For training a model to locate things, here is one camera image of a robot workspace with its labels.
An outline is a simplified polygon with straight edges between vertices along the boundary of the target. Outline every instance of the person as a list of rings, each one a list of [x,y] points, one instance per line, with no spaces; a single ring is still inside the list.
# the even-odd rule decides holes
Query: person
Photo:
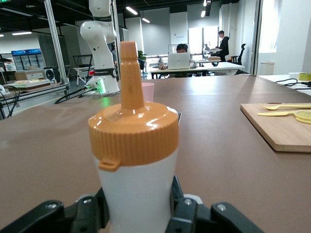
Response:
[[[227,55],[229,55],[229,46],[228,46],[228,40],[229,37],[225,36],[224,31],[219,31],[218,32],[218,36],[222,39],[222,41],[220,42],[220,46],[216,47],[216,49],[219,49],[221,51],[219,51],[217,54],[213,54],[214,56],[219,56],[222,62],[225,62],[225,57]]]
[[[186,45],[186,44],[179,44],[176,47],[176,51],[177,51],[177,53],[188,52],[188,45]],[[167,64],[167,66],[164,65],[164,64],[161,64],[159,68],[160,69],[167,69],[168,68],[168,64]]]
[[[0,58],[0,62],[11,63],[11,62],[12,62],[12,59]]]

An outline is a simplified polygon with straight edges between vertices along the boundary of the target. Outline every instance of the wooden cutting board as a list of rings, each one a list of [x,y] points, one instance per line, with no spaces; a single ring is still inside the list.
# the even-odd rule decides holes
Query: wooden cutting board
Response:
[[[241,110],[276,151],[311,152],[311,124],[301,123],[295,120],[293,115],[258,116],[257,113],[272,112],[260,107],[258,104],[241,104]],[[279,108],[274,112],[295,110],[299,109]]]

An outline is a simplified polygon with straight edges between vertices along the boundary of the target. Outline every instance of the man in black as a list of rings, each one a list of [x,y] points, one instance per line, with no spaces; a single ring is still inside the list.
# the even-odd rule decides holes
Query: man in black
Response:
[[[221,51],[219,51],[218,54],[215,56],[220,56],[221,61],[225,62],[225,56],[229,55],[229,37],[225,36],[225,33],[223,31],[219,31],[218,36],[222,39],[222,41],[220,42],[220,46],[216,47],[216,49],[220,49]]]

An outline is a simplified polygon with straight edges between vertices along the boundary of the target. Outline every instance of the speaker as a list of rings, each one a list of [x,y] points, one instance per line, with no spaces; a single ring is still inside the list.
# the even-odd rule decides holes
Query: speaker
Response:
[[[57,67],[45,67],[44,68],[45,77],[51,81],[51,83],[56,80],[60,82],[60,74]]]

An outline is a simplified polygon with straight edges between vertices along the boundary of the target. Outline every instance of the orange bottle cap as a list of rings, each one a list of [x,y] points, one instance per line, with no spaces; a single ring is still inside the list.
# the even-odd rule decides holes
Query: orange bottle cap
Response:
[[[143,101],[135,42],[121,42],[121,61],[121,104],[88,121],[93,154],[107,171],[157,162],[178,147],[177,112]]]

